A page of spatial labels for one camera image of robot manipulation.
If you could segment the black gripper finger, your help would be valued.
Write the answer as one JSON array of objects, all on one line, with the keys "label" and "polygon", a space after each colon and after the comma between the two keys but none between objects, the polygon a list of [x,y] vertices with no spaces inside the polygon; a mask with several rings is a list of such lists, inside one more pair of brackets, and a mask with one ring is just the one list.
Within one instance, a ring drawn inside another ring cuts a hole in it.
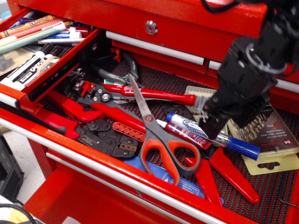
[{"label": "black gripper finger", "polygon": [[199,119],[199,127],[209,139],[214,140],[226,125],[227,121],[227,116],[218,116],[202,110]]}]

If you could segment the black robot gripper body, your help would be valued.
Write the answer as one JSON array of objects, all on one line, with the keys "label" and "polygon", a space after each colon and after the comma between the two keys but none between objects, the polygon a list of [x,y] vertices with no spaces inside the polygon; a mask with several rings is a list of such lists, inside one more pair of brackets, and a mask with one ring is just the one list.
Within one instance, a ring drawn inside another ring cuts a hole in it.
[{"label": "black robot gripper body", "polygon": [[239,127],[245,127],[268,104],[270,88],[277,84],[273,74],[252,63],[253,41],[245,36],[232,43],[217,72],[219,89],[203,107],[210,114],[227,116]]}]

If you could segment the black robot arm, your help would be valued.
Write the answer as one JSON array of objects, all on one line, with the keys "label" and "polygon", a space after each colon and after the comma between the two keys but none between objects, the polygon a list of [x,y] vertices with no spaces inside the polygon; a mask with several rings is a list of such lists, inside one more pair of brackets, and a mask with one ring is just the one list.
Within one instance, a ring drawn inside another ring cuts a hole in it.
[{"label": "black robot arm", "polygon": [[229,119],[250,123],[270,101],[276,76],[299,65],[299,3],[267,0],[260,36],[243,36],[229,48],[218,72],[217,92],[203,106],[199,126],[215,139]]}]

